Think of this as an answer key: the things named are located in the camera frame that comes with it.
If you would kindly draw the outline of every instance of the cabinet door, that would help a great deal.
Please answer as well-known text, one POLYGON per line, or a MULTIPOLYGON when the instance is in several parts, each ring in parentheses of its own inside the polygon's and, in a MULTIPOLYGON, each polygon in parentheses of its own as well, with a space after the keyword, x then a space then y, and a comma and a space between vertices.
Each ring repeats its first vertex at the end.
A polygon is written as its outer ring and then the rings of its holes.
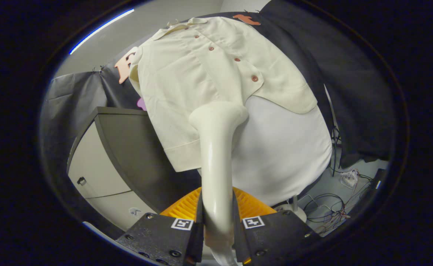
POLYGON ((111 163, 95 122, 85 132, 73 153, 68 176, 84 198, 131 190, 111 163))
POLYGON ((87 201, 97 212, 123 231, 128 230, 146 212, 155 213, 132 191, 90 198, 87 201))

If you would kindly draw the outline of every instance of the cream shirt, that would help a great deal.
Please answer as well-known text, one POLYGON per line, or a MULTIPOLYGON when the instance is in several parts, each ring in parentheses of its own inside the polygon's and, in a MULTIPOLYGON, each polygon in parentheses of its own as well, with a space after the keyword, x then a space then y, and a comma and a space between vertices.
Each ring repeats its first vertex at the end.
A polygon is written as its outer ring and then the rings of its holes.
POLYGON ((194 17, 160 29, 138 47, 129 79, 177 172, 201 167, 198 131, 188 122, 201 105, 244 105, 255 95, 307 113, 317 103, 282 51, 250 25, 226 17, 194 17))

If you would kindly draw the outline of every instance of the shirt cuff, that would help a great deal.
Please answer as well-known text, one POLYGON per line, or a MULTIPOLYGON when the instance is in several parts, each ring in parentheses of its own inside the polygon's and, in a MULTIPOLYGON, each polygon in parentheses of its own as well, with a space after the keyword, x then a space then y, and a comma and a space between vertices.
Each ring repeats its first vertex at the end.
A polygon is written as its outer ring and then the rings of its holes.
POLYGON ((200 139, 174 148, 164 149, 176 172, 201 168, 200 139))

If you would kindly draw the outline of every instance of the white post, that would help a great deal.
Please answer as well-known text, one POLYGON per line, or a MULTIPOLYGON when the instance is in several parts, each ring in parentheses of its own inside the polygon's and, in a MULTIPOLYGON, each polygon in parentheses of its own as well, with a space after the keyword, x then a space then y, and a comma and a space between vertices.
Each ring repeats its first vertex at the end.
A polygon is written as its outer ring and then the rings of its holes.
POLYGON ((248 117, 244 106, 211 102, 195 109, 190 124, 200 135, 205 244, 222 266, 236 266, 231 252, 233 234, 233 177, 231 144, 237 126, 248 117))

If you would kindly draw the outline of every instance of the white cushion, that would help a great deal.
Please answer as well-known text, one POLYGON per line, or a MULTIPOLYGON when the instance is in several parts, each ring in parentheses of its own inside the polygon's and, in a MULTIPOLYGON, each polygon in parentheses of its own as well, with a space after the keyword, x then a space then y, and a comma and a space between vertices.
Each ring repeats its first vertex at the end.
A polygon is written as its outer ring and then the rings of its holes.
POLYGON ((249 118, 236 133, 233 186, 269 206, 298 195, 330 162, 331 136, 320 109, 301 115, 258 96, 245 106, 249 118))

